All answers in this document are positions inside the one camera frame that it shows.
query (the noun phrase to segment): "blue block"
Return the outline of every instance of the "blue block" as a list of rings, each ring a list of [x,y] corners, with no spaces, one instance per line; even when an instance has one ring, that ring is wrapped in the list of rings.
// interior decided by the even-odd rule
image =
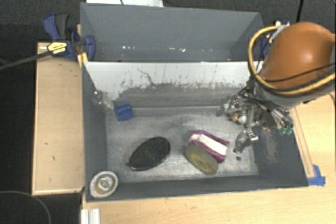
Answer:
[[[128,120],[133,117],[133,111],[128,103],[118,105],[114,108],[118,121]]]
[[[309,186],[322,186],[326,184],[325,177],[321,176],[320,168],[317,165],[313,165],[316,177],[307,178]]]

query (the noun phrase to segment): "wooden board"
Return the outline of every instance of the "wooden board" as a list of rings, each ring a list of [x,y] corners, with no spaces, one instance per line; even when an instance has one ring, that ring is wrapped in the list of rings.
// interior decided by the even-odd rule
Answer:
[[[39,44],[38,52],[46,45]],[[33,195],[76,193],[84,186],[80,85],[74,61],[37,61]]]

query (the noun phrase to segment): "white and purple object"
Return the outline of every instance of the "white and purple object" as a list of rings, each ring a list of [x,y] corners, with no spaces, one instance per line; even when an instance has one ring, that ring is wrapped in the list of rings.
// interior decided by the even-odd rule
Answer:
[[[193,131],[189,138],[189,145],[196,145],[203,148],[213,156],[218,163],[225,161],[227,145],[229,143],[230,142],[203,130]]]

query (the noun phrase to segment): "gray box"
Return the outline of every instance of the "gray box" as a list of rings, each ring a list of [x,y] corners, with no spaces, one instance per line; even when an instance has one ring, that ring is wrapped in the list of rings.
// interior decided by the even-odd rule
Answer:
[[[261,26],[257,13],[81,5],[82,35],[97,43],[95,61],[82,69],[87,201],[95,200],[90,181],[104,170],[116,173],[119,185],[103,200],[307,186],[293,134],[257,128],[261,140],[237,160],[234,142],[243,127],[215,115],[222,99],[247,81],[248,39]],[[92,100],[96,90],[103,109]],[[125,102],[134,118],[118,121],[108,112]],[[184,157],[190,131],[197,129],[230,142],[214,176]],[[170,141],[169,157],[150,170],[131,170],[133,151],[155,136]]]

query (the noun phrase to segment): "orange object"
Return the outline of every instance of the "orange object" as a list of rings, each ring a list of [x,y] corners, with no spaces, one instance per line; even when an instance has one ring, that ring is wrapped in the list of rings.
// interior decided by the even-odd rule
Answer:
[[[335,35],[318,24],[296,23],[284,29],[272,44],[261,77],[277,89],[296,87],[326,73],[335,46]]]

